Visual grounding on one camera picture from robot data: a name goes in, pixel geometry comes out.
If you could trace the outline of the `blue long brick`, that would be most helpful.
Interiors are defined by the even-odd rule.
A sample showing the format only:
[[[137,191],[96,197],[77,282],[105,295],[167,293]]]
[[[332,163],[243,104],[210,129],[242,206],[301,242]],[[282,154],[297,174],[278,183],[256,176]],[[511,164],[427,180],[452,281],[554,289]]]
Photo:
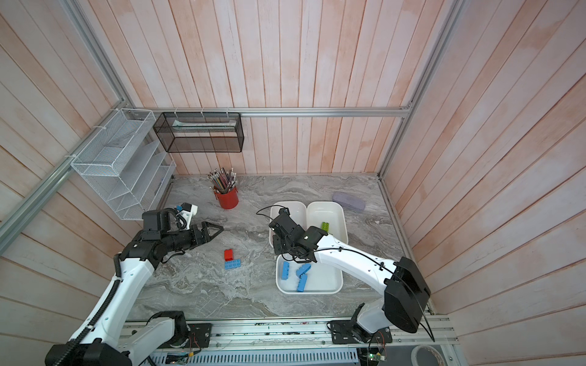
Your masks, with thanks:
[[[282,269],[281,269],[281,276],[280,276],[282,281],[288,280],[289,272],[290,272],[289,262],[283,262]]]

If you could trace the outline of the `red brick low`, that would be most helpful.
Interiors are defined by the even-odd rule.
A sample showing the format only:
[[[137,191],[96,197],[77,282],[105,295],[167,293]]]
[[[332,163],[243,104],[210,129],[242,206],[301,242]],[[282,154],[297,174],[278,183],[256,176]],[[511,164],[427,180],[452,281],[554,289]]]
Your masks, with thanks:
[[[224,261],[231,262],[234,260],[234,254],[232,249],[226,249],[224,251]]]

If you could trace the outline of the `blue brick top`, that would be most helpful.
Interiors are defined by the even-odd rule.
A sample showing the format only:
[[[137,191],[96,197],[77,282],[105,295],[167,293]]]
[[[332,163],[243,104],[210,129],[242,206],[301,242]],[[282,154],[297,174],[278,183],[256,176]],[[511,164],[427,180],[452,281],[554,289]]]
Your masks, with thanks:
[[[297,270],[296,270],[296,275],[300,278],[303,275],[305,275],[309,270],[311,269],[311,264],[310,263],[305,263],[303,265],[301,265]]]

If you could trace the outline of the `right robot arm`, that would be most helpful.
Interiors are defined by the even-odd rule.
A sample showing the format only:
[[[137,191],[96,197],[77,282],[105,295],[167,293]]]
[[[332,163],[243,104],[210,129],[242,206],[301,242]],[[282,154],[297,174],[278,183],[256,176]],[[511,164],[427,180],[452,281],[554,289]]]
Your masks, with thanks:
[[[356,316],[356,324],[363,331],[374,334],[393,325],[415,333],[420,327],[433,335],[424,311],[431,291],[418,266],[407,257],[398,261],[383,259],[356,249],[319,227],[308,229],[293,221],[288,208],[281,207],[271,219],[273,248],[301,264],[329,265],[369,285],[380,299],[363,305]]]

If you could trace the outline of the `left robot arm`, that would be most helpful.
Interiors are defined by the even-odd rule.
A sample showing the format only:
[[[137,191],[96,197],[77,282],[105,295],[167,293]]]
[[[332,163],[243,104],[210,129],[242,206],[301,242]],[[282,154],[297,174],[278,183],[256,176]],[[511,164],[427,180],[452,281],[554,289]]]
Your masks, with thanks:
[[[99,303],[66,343],[51,347],[47,365],[139,365],[162,345],[192,345],[192,331],[179,310],[158,312],[131,338],[120,340],[131,308],[156,269],[223,232],[221,225],[207,221],[192,224],[192,215],[176,208],[143,213],[143,230],[114,256],[114,275]]]

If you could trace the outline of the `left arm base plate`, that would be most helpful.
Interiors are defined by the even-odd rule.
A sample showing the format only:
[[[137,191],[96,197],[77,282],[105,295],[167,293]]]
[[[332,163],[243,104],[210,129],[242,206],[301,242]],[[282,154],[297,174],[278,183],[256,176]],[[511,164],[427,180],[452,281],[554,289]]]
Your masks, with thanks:
[[[203,350],[209,347],[212,336],[211,323],[189,323],[189,337],[186,346],[190,349]]]

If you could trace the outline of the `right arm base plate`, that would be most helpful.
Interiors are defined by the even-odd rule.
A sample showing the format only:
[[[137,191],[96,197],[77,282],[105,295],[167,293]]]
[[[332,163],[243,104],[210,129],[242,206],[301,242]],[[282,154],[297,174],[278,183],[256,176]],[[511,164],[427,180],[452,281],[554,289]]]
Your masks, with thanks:
[[[369,333],[353,320],[331,320],[327,322],[331,333],[332,343],[335,345],[374,344],[387,345],[392,343],[392,334],[389,329],[380,329],[376,333]]]

